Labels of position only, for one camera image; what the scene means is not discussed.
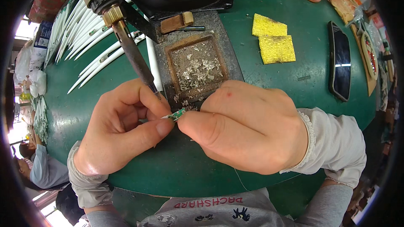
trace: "smartphone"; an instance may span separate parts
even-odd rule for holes
[[[334,22],[328,23],[330,36],[330,92],[348,102],[351,91],[351,51],[346,34]]]

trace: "window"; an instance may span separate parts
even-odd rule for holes
[[[21,40],[29,40],[34,37],[39,27],[38,23],[28,24],[28,18],[24,15],[23,20],[21,20],[20,25],[15,33],[15,37]]]

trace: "yellow sponge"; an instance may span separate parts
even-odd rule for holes
[[[288,26],[284,23],[277,22],[268,17],[254,14],[253,35],[260,36],[284,36],[288,35]]]
[[[296,61],[292,36],[262,36],[258,39],[264,64]]]

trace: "fingernail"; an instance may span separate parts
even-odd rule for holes
[[[161,119],[161,122],[156,125],[157,133],[161,137],[165,137],[173,128],[173,120],[172,119]]]

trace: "black phone case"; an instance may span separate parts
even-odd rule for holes
[[[332,21],[328,22],[328,33],[329,33],[328,37],[329,37],[329,40],[330,40],[330,77],[329,77],[329,80],[328,80],[328,89],[330,90],[330,92],[334,96],[336,96],[341,101],[348,102],[348,99],[350,98],[350,95],[351,95],[351,80],[350,80],[350,94],[348,96],[348,99],[345,99],[343,96],[341,96],[334,89],[334,80],[335,80],[335,39],[334,39],[334,29],[332,28],[332,24],[336,25],[336,23],[334,23]]]

